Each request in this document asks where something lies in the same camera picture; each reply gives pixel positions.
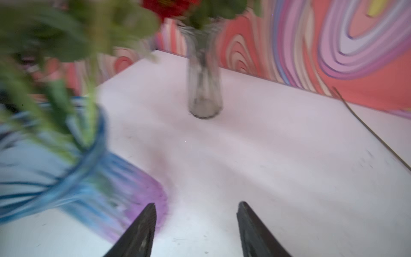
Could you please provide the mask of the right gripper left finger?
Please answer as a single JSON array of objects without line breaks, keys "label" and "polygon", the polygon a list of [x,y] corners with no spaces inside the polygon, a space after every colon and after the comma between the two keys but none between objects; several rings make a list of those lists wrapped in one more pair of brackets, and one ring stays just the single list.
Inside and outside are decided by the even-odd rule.
[{"label": "right gripper left finger", "polygon": [[104,257],[149,257],[156,220],[155,204],[149,203]]}]

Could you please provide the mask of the red flower stem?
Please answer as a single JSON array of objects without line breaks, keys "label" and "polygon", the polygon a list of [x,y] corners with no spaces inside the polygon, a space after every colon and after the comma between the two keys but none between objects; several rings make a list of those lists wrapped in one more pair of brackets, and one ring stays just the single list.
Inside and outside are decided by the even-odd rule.
[{"label": "red flower stem", "polygon": [[199,0],[143,0],[142,7],[156,13],[161,22],[164,22],[167,18],[184,15],[200,2]]}]

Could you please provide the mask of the white green flower bunch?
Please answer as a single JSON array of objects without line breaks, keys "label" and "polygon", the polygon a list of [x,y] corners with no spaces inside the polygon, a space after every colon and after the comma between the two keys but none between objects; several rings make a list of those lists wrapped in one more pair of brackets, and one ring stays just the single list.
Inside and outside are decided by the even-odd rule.
[{"label": "white green flower bunch", "polygon": [[1,124],[75,163],[96,137],[100,57],[159,26],[141,1],[2,1]]}]

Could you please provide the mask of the blue purple glass vase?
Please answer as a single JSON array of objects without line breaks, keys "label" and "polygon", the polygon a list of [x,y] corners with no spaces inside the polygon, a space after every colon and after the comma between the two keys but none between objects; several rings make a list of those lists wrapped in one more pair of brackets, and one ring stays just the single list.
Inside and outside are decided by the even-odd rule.
[{"label": "blue purple glass vase", "polygon": [[58,208],[104,239],[115,242],[153,203],[160,228],[168,212],[160,182],[108,149],[107,119],[97,108],[96,135],[81,152],[64,157],[40,143],[55,134],[11,105],[1,105],[1,223]]}]

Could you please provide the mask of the clear ribbed glass vase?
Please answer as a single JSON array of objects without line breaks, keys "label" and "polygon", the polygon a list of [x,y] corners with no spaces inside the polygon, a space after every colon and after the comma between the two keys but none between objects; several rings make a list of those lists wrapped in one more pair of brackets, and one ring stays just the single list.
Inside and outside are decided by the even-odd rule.
[{"label": "clear ribbed glass vase", "polygon": [[196,118],[208,120],[223,109],[217,38],[224,20],[213,19],[202,29],[179,24],[186,42],[188,111]]}]

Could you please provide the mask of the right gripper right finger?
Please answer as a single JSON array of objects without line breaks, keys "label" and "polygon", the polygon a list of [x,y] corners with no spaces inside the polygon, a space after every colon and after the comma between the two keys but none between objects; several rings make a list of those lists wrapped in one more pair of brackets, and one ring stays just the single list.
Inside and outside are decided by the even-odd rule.
[{"label": "right gripper right finger", "polygon": [[237,220],[244,257],[291,257],[245,201],[239,203]]}]

